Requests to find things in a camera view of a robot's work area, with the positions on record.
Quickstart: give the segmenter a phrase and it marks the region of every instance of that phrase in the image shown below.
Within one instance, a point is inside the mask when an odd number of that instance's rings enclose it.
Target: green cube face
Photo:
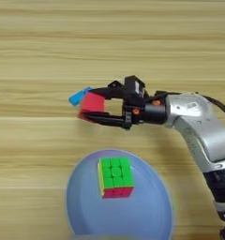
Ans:
[[[124,181],[122,177],[114,177],[113,184],[115,188],[122,188],[124,186]]]
[[[121,168],[112,168],[111,172],[113,177],[122,176]]]
[[[111,164],[113,167],[120,167],[120,158],[119,157],[112,157]]]
[[[110,168],[111,167],[111,162],[110,162],[109,157],[104,157],[100,161],[101,161],[102,168]]]
[[[113,179],[111,177],[106,177],[106,178],[103,177],[103,182],[104,182],[105,189],[114,188]]]
[[[127,157],[103,157],[99,161],[99,170],[104,189],[134,187],[130,160]]]

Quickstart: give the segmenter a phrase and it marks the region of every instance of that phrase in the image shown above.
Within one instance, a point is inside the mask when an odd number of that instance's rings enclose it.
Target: blue plate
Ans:
[[[128,157],[135,188],[127,199],[102,199],[98,187],[98,160]],[[76,235],[123,235],[169,240],[173,209],[158,174],[142,159],[119,150],[103,150],[83,159],[67,186],[67,215]]]

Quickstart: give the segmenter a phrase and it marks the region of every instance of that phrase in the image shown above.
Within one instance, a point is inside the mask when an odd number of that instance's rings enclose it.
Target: robotic arm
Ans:
[[[122,116],[86,108],[86,102],[123,99]],[[207,185],[215,199],[215,207],[225,221],[225,126],[213,111],[216,104],[225,112],[225,105],[197,93],[157,91],[150,97],[144,83],[135,76],[125,78],[125,84],[114,81],[105,88],[92,89],[86,95],[81,118],[105,126],[130,129],[132,125],[150,123],[175,128],[184,137]],[[225,240],[225,228],[220,231]]]

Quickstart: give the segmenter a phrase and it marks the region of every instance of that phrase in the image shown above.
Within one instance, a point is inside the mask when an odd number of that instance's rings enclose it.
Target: wooden table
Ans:
[[[68,104],[86,86],[131,74],[152,94],[199,91],[225,102],[225,1],[0,0],[0,240],[69,239],[68,178],[108,147],[161,175],[174,239],[218,239],[223,223],[178,133],[91,125]]]

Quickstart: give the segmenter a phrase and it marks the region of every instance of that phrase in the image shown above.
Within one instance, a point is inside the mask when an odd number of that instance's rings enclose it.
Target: rubik's cube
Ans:
[[[134,180],[127,157],[103,157],[97,164],[102,198],[127,198],[134,189]]]

